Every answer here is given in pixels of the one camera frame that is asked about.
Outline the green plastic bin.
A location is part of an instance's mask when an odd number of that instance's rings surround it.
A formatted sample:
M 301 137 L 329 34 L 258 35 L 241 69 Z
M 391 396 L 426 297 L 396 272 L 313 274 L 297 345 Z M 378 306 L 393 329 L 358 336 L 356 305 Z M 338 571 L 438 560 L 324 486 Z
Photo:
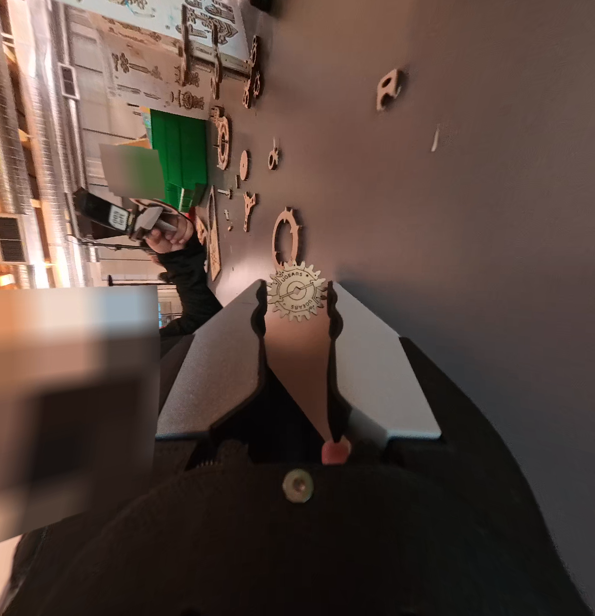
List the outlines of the green plastic bin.
M 164 178 L 164 201 L 187 214 L 208 186 L 206 121 L 150 111 L 151 144 Z

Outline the folded paper instruction sheet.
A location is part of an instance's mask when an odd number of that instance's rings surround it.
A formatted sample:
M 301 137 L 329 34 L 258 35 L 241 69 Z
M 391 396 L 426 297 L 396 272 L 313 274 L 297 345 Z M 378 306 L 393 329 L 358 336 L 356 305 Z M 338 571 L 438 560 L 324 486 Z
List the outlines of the folded paper instruction sheet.
M 215 104 L 210 73 L 197 68 L 191 84 L 178 83 L 183 1 L 64 1 L 95 40 L 108 94 L 125 103 L 194 119 Z

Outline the small wooden gear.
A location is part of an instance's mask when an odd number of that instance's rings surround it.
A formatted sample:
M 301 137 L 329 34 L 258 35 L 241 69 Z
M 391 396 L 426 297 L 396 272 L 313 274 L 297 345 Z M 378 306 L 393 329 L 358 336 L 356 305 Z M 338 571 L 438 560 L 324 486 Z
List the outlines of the small wooden gear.
M 326 280 L 320 271 L 305 262 L 284 262 L 275 273 L 271 274 L 271 283 L 267 285 L 267 304 L 280 317 L 298 323 L 309 320 L 323 308 Z

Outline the small wooden part with holes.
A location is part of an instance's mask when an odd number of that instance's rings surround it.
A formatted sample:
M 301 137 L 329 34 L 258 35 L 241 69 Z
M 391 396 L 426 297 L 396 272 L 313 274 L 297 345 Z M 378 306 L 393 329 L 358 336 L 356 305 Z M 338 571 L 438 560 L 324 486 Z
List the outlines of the small wooden part with holes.
M 376 111 L 385 110 L 388 103 L 395 100 L 402 90 L 403 73 L 398 68 L 386 73 L 376 87 Z

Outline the person's left hand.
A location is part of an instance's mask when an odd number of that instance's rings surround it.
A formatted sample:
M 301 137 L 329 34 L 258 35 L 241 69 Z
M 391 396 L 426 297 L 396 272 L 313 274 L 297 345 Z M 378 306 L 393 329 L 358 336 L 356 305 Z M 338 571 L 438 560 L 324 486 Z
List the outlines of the person's left hand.
M 179 214 L 170 223 L 174 230 L 162 231 L 154 228 L 145 235 L 145 242 L 156 254 L 167 254 L 183 250 L 194 234 L 192 222 Z

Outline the wooden sheet with ship wheel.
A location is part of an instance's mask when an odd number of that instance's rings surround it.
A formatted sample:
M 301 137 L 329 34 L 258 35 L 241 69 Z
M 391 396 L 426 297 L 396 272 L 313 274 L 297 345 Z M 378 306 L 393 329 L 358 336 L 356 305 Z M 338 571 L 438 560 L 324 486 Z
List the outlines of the wooden sheet with ship wheel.
M 208 272 L 211 280 L 216 281 L 222 269 L 220 248 L 219 248 L 219 229 L 216 209 L 216 189 L 210 189 L 206 206 L 207 223 L 199 214 L 195 217 L 195 230 L 201 244 L 206 248 L 208 255 Z

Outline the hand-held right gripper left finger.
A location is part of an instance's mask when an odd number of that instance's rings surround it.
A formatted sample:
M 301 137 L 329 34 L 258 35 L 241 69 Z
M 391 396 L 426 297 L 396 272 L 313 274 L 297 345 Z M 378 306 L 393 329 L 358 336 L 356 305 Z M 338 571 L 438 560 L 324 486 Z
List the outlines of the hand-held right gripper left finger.
M 263 389 L 267 285 L 256 280 L 194 333 L 161 409 L 157 439 L 217 430 Z

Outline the wooden clover-shaped model assembly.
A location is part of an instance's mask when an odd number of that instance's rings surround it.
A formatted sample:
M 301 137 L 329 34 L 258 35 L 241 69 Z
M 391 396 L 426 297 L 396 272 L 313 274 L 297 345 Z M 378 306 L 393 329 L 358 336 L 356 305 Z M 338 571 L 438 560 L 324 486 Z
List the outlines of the wooden clover-shaped model assembly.
M 261 95 L 262 74 L 257 57 L 259 38 L 246 43 L 245 23 L 238 1 L 184 1 L 178 34 L 178 83 L 191 84 L 197 68 L 210 73 L 213 100 L 220 98 L 224 78 L 243 83 L 242 105 L 250 109 Z

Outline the ceiling air vent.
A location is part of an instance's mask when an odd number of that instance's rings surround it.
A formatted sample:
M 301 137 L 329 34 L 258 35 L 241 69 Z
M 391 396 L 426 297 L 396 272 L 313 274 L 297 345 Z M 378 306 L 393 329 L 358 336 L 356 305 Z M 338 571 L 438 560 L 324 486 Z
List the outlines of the ceiling air vent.
M 0 213 L 0 263 L 9 266 L 30 263 L 22 217 L 19 214 Z
M 75 69 L 68 64 L 58 63 L 60 75 L 60 87 L 62 96 L 71 100 L 80 100 L 77 74 Z

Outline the round wooden frame with handle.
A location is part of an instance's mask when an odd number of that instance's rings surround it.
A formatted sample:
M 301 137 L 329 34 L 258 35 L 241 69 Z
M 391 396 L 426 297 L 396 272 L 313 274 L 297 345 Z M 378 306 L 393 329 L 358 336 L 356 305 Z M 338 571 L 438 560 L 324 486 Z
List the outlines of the round wooden frame with handle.
M 231 124 L 230 119 L 224 115 L 221 107 L 211 108 L 210 120 L 216 130 L 216 138 L 212 142 L 212 147 L 217 153 L 217 167 L 221 171 L 226 171 L 230 164 L 231 156 Z

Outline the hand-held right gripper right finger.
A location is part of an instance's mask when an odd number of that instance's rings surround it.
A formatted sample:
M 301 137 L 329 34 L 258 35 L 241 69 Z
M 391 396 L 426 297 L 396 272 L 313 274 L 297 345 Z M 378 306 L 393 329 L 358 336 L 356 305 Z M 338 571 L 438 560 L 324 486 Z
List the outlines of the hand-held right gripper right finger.
M 329 282 L 327 417 L 334 442 L 434 441 L 442 431 L 400 335 L 337 282 Z

